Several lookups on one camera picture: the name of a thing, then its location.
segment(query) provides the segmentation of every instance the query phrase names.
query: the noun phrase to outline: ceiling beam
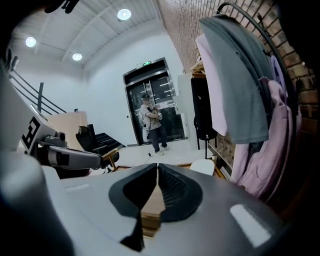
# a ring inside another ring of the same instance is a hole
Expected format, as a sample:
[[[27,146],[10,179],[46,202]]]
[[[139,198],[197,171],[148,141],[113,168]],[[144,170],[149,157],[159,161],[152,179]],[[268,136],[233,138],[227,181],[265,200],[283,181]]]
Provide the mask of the ceiling beam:
[[[101,19],[102,19],[116,34],[118,34],[118,35],[121,34],[121,31],[120,31],[118,28],[116,28],[115,26],[113,26],[113,25],[111,24],[111,22],[110,22],[106,17],[101,17]]]
[[[41,45],[42,38],[44,37],[44,34],[46,32],[46,29],[47,29],[47,26],[49,24],[51,17],[52,17],[51,13],[47,14],[47,17],[45,18],[44,24],[41,27],[40,34],[39,34],[38,38],[36,38],[37,44],[35,45],[35,48],[34,48],[35,55],[38,53],[39,46]]]
[[[99,31],[98,29],[96,29],[94,26],[92,27],[95,31],[97,31],[101,36],[103,36],[105,39],[107,39],[108,41],[110,40],[108,37],[106,37],[101,31]]]
[[[151,1],[151,5],[152,5],[152,8],[153,8],[153,10],[155,12],[157,20],[161,22],[162,21],[162,17],[161,17],[159,6],[158,6],[156,0],[150,0],[150,1]]]
[[[92,18],[81,30],[80,32],[76,35],[76,37],[73,39],[73,41],[71,42],[71,44],[69,45],[68,49],[65,51],[63,58],[62,58],[62,62],[66,59],[68,53],[71,50],[71,47],[81,38],[81,36],[97,21],[100,19],[101,16],[105,15],[109,10],[111,10],[113,8],[113,5],[119,4],[121,2],[124,2],[126,0],[117,0],[113,3],[108,3],[109,6],[107,6],[106,8],[104,8],[102,11],[100,11],[94,18]]]
[[[85,63],[84,65],[84,71],[88,71],[92,64],[96,61],[96,58],[98,58],[99,56],[105,56],[105,51],[114,51],[115,50],[115,46],[117,48],[117,51],[119,50],[119,46],[121,48],[124,47],[123,44],[130,44],[131,40],[133,38],[141,38],[145,35],[148,35],[149,33],[152,33],[153,31],[158,31],[159,29],[159,24],[161,24],[161,28],[164,29],[162,22],[159,22],[158,20],[156,20],[155,18],[150,20],[150,21],[146,21],[144,23],[141,23],[140,25],[137,25],[123,33],[121,33],[120,35],[116,36],[115,38],[113,38],[112,40],[110,40],[109,42],[107,42],[106,44],[104,44],[98,51],[96,51],[93,56]]]
[[[139,24],[144,23],[145,19],[144,19],[144,15],[143,15],[141,9],[140,8],[136,8],[136,11],[137,11],[137,14],[139,16],[138,17],[139,18]]]

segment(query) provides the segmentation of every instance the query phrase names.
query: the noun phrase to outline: white wall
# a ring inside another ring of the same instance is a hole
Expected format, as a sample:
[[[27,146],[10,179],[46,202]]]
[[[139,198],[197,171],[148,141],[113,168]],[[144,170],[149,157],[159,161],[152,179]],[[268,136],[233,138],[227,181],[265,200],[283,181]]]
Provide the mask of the white wall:
[[[29,84],[39,90],[40,83],[44,83],[43,96],[67,112],[73,112],[74,109],[83,110],[83,95],[87,87],[84,86],[84,70],[81,67],[72,63],[62,63],[49,56],[34,55],[29,49],[18,49],[13,55],[19,57],[15,70]]]
[[[127,104],[123,74],[138,63],[165,57],[173,86],[178,90],[178,75],[182,63],[178,53],[161,23],[148,25],[109,44],[85,69],[89,70],[87,104],[89,123],[97,133],[105,132],[125,145],[136,144],[130,110]]]
[[[136,144],[127,104],[123,74],[137,64],[165,57],[173,86],[178,94],[182,63],[162,23],[157,20],[119,35],[84,66],[61,62],[59,58],[34,55],[34,50],[15,50],[16,71],[43,95],[67,112],[85,111],[95,132],[107,133],[124,145]]]

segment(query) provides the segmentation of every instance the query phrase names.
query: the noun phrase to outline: pink jacket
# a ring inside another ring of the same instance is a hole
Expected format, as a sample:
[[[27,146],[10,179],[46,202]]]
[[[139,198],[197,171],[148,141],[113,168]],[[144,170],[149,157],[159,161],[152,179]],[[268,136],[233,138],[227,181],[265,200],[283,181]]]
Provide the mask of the pink jacket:
[[[269,140],[252,155],[246,170],[249,144],[236,145],[231,174],[232,182],[244,186],[253,196],[264,199],[271,197],[277,189],[286,168],[293,136],[291,110],[284,103],[283,89],[275,81],[270,81],[268,86],[274,103]]]

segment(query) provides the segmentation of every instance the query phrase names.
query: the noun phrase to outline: exit sign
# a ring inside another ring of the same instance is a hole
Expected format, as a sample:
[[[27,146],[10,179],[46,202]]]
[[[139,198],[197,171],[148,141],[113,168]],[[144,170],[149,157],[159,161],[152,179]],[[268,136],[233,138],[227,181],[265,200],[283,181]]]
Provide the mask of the exit sign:
[[[147,62],[143,63],[142,66],[146,66],[146,65],[149,65],[149,64],[151,64],[151,61],[147,61]]]

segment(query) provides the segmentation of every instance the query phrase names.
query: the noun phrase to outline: person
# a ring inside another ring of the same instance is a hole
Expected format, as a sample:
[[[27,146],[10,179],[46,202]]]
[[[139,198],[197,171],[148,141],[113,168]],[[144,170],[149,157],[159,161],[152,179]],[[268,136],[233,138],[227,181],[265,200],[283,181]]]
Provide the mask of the person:
[[[163,156],[164,153],[160,151],[159,148],[159,138],[161,138],[161,146],[165,151],[169,150],[167,145],[167,132],[166,129],[161,123],[159,122],[159,118],[161,114],[158,115],[159,111],[155,106],[150,104],[150,96],[148,94],[144,94],[141,98],[142,106],[140,108],[141,114],[145,117],[144,121],[149,133],[149,138],[152,141],[152,146],[154,148],[154,152],[159,155]]]

